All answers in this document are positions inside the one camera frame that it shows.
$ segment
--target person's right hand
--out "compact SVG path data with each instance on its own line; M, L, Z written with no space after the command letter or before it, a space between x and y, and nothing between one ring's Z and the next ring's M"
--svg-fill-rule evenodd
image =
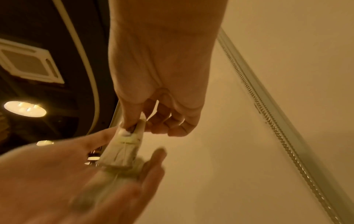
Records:
M185 136L198 124L226 0L111 0L109 62L121 127Z

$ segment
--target metal track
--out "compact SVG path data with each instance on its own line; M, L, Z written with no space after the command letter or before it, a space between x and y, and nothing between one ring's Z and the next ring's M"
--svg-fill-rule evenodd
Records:
M222 36L226 35L223 30L221 30L221 33L218 35L217 39L218 42L220 43L222 49L224 50L225 54L229 58L229 61L233 65L235 71L239 75L240 79L242 80L244 86L248 90L249 94L253 98L255 105L258 107L258 110L262 113L263 117L266 119L267 123L277 136L278 140L282 144L283 148L295 164L296 168L322 205L323 209L326 211L330 219L333 221L334 224L343 224L341 220L339 219L339 216L337 213L334 211L333 207L329 203L329 201L324 197L323 193L319 190L317 187L317 184L314 182L313 178L309 174L309 172L306 170L305 166L301 162L299 156L297 155L296 151L294 150L293 146L289 142L288 138L282 131L282 129L279 127L277 121L274 119L273 115L270 113L269 109L267 106L264 104L262 98L259 96L259 94L254 90L252 87L251 83L248 81L247 77L243 73L243 71L240 69L240 66L234 59L233 55L229 52L229 49L227 47L227 44L223 40Z

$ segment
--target curved ceiling edge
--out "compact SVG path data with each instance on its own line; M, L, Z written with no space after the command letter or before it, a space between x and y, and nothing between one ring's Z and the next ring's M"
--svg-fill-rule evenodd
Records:
M87 75L88 75L88 79L91 84L93 100L94 100L94 105L95 105L95 113L94 113L91 127L88 131L88 134L89 134L93 130L93 128L95 127L98 117L99 117L99 114L100 114L100 100L98 97L96 80L93 75L93 71L92 71L89 59L86 55L85 49L80 41L79 35L77 34L73 23L71 22L71 19L65 9L64 4L62 3L61 0L52 0L52 1L53 1L54 6L56 7L56 9L58 10L60 17L62 18L68 32L70 33L70 36L71 36L71 38L76 46L76 49L81 57L82 63L84 64L84 67L85 67Z

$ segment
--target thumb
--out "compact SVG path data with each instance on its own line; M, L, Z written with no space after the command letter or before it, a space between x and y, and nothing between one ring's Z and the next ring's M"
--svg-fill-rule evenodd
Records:
M139 121L141 112L143 111L143 103L132 104L122 98L119 101L123 113L123 121L120 126L121 128L128 129Z

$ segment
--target ceiling vent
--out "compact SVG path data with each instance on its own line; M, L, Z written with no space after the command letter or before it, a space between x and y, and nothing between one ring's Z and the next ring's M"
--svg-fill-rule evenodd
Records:
M0 65L23 79L64 83L50 52L42 48L0 38Z

